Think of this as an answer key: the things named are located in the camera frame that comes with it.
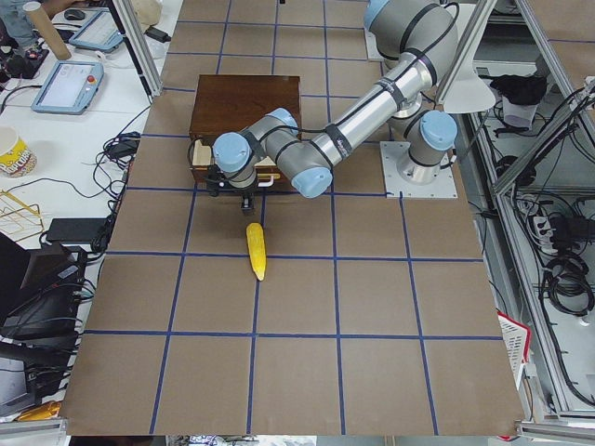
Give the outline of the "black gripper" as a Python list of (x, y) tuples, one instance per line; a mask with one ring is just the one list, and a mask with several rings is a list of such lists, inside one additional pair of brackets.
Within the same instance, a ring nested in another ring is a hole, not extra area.
[[(253, 193), (257, 189), (257, 177), (251, 179), (232, 179), (229, 180), (218, 166), (212, 164), (208, 166), (205, 176), (207, 192), (210, 196), (219, 196), (222, 191), (231, 191), (241, 194)], [(254, 197), (243, 197), (241, 210), (244, 216), (255, 214)]]

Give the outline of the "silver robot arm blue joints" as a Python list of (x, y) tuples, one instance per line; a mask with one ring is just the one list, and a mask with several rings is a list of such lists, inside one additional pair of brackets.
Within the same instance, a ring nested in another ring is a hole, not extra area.
[(255, 164), (270, 158), (306, 198), (321, 195), (333, 169), (396, 113), (417, 107), (420, 94), (450, 69), (458, 44), (458, 6), (435, 1), (371, 1), (364, 27), (377, 49), (396, 65), (340, 117), (310, 140), (298, 139), (292, 114), (278, 108), (240, 132), (219, 136), (216, 165), (229, 179), (251, 179)]

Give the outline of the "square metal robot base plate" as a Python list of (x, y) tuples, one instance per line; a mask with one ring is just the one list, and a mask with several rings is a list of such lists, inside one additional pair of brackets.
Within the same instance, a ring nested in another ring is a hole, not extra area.
[(408, 142), (380, 142), (386, 196), (391, 199), (457, 199), (447, 154), (443, 153), (437, 165), (421, 166), (410, 158), (409, 146)]

